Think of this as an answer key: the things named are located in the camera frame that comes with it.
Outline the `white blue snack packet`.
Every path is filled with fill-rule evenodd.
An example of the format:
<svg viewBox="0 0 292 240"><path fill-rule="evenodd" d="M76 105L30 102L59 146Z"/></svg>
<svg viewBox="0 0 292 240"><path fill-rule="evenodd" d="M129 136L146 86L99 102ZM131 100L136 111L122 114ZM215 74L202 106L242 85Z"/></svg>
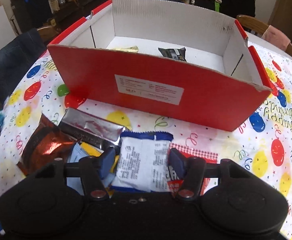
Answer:
<svg viewBox="0 0 292 240"><path fill-rule="evenodd" d="M111 187L123 192L168 192L168 132L121 133L116 175Z"/></svg>

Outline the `black gold snack packet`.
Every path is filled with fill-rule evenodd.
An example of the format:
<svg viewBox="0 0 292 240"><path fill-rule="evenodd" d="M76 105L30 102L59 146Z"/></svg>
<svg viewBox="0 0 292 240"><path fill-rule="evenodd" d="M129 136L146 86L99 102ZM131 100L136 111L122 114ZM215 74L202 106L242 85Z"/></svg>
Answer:
<svg viewBox="0 0 292 240"><path fill-rule="evenodd" d="M186 62L186 48L158 48L163 57Z"/></svg>

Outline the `cream patterned snack packet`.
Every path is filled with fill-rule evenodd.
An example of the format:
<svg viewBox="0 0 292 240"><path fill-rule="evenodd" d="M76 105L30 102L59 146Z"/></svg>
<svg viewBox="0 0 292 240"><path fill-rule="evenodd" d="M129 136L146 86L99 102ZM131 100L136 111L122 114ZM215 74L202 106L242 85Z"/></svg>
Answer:
<svg viewBox="0 0 292 240"><path fill-rule="evenodd" d="M111 48L111 50L123 51L123 52L129 52L129 53L138 53L139 52L138 46L125 47L125 48L117 47L117 48Z"/></svg>

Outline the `yellow small snack packet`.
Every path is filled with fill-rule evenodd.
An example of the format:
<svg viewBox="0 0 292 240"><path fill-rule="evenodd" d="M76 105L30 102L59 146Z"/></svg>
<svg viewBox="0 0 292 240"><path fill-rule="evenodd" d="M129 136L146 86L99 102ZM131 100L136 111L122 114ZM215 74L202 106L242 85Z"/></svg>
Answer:
<svg viewBox="0 0 292 240"><path fill-rule="evenodd" d="M82 142L80 144L81 148L88 154L88 155L91 155L91 156L94 156L94 157L99 157L102 155L102 152L100 152L99 150L97 150L96 148L94 148L93 146L85 143L85 142ZM115 169L116 169L116 166L117 166L117 163L118 163L118 160L119 160L119 155L116 155L115 156L115 161L110 169L110 172L111 173L115 173Z"/></svg>

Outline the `red crispy snack bag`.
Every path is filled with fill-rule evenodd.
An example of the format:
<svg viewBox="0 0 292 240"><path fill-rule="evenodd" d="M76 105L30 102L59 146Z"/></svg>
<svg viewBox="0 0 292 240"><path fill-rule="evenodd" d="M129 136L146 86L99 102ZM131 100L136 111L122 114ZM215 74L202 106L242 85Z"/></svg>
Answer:
<svg viewBox="0 0 292 240"><path fill-rule="evenodd" d="M167 184L173 196L185 202L201 196L211 178L217 176L215 153L181 146L170 145L167 161Z"/></svg>

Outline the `light blue snack packet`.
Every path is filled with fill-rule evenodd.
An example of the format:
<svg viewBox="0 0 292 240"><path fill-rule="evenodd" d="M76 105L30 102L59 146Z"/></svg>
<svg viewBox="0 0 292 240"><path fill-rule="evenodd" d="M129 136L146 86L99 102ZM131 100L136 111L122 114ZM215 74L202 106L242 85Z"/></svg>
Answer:
<svg viewBox="0 0 292 240"><path fill-rule="evenodd" d="M65 166L66 184L80 195L92 200L109 199L106 188L115 175L112 167L115 164L116 149L107 148L100 156L88 155L76 144Z"/></svg>

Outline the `silver maroon wrapper bar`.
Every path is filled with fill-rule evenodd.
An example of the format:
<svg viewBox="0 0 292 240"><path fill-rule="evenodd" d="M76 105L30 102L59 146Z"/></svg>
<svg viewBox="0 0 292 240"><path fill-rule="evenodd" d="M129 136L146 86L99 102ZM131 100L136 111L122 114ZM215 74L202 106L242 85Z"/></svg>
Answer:
<svg viewBox="0 0 292 240"><path fill-rule="evenodd" d="M120 135L129 129L100 117L68 108L58 127L63 133L102 151L120 146Z"/></svg>

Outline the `shiny brown foil bag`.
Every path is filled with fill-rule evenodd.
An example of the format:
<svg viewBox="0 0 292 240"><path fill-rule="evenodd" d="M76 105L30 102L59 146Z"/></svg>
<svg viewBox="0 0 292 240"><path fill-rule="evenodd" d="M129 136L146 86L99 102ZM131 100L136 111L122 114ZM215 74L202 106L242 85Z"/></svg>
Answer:
<svg viewBox="0 0 292 240"><path fill-rule="evenodd" d="M41 115L38 127L27 142L17 166L27 176L56 158L66 161L76 142L45 115Z"/></svg>

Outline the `balloon birthday tablecloth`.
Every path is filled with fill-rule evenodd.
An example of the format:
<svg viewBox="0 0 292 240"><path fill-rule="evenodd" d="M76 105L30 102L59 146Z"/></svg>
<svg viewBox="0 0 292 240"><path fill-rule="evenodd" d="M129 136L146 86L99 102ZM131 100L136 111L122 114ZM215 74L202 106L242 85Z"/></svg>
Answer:
<svg viewBox="0 0 292 240"><path fill-rule="evenodd" d="M274 92L233 132L76 99L69 94L50 54L43 54L4 105L4 126L0 135L0 195L23 179L17 163L41 115L58 124L66 108L76 106L134 132L169 132L174 136L175 144L198 153L216 153L219 159L229 158L239 163L286 197L289 214L281 231L292 239L292 60L261 46L255 48Z"/></svg>

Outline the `red cardboard box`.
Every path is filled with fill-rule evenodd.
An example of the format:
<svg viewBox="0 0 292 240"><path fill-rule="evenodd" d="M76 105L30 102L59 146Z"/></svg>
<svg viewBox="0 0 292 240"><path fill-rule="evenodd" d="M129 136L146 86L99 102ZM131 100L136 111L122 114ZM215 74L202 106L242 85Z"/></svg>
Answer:
<svg viewBox="0 0 292 240"><path fill-rule="evenodd" d="M111 50L138 46L138 53ZM186 62L158 48L186 48ZM266 100L271 82L239 22L194 5L110 0L48 45L81 98L234 131Z"/></svg>

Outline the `wooden chair with jeans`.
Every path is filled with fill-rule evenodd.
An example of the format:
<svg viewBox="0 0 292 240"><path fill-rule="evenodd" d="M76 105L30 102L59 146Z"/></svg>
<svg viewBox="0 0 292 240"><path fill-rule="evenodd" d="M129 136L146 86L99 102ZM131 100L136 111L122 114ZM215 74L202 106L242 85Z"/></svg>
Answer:
<svg viewBox="0 0 292 240"><path fill-rule="evenodd" d="M0 50L0 106L59 32L51 26L31 29Z"/></svg>

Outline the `wooden chair pink cloth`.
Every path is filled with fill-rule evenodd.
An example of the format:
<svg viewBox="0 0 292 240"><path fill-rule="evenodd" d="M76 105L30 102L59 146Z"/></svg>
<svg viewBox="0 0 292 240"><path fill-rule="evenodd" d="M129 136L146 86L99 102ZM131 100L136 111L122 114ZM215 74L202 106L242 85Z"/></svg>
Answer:
<svg viewBox="0 0 292 240"><path fill-rule="evenodd" d="M292 57L292 43L282 31L248 15L238 15L237 20L245 30L260 36Z"/></svg>

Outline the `black side cabinet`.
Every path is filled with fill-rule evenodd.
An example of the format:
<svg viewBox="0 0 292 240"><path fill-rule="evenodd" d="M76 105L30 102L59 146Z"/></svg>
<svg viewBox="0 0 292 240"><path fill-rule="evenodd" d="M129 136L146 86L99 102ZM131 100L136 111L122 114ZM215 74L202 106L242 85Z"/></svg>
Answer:
<svg viewBox="0 0 292 240"><path fill-rule="evenodd" d="M22 33L42 27L53 16L48 0L10 0L10 2Z"/></svg>

